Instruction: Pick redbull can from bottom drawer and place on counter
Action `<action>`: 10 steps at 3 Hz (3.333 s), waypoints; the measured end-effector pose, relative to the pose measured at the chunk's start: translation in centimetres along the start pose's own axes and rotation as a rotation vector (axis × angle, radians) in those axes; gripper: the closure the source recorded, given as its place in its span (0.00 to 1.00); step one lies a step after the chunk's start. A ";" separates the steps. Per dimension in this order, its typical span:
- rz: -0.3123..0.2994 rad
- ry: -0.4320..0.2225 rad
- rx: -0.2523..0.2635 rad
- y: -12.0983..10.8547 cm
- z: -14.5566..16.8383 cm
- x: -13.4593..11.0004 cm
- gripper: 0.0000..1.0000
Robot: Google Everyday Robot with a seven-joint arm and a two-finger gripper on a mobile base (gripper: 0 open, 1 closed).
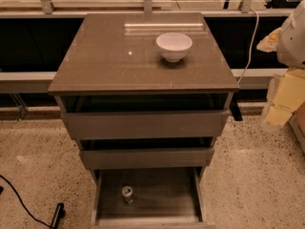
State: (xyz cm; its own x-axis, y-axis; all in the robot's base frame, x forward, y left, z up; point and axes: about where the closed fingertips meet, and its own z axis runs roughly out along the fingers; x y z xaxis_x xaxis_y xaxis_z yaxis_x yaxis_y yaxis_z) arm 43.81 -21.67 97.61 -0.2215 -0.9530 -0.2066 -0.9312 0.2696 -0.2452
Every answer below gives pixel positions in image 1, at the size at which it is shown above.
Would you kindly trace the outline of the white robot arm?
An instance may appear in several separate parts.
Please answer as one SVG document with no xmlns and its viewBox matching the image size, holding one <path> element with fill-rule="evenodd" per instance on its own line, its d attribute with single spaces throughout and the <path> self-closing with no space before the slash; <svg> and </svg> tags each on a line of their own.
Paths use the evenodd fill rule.
<svg viewBox="0 0 305 229">
<path fill-rule="evenodd" d="M 305 0 L 256 48 L 262 52 L 276 52 L 277 60 L 289 68 L 278 78 L 265 115 L 267 123 L 282 127 L 305 102 Z"/>
</svg>

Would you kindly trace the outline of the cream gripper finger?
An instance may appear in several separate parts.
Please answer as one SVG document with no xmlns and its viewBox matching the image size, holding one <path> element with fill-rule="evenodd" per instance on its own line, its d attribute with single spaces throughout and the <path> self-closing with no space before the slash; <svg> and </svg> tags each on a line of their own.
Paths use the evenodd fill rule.
<svg viewBox="0 0 305 229">
<path fill-rule="evenodd" d="M 265 36 L 257 45 L 256 48 L 262 52 L 275 52 L 278 42 L 278 37 L 281 33 L 281 28 L 277 28 L 267 36 Z"/>
<path fill-rule="evenodd" d="M 305 102 L 305 71 L 296 69 L 285 73 L 279 80 L 266 121 L 282 127 Z"/>
</svg>

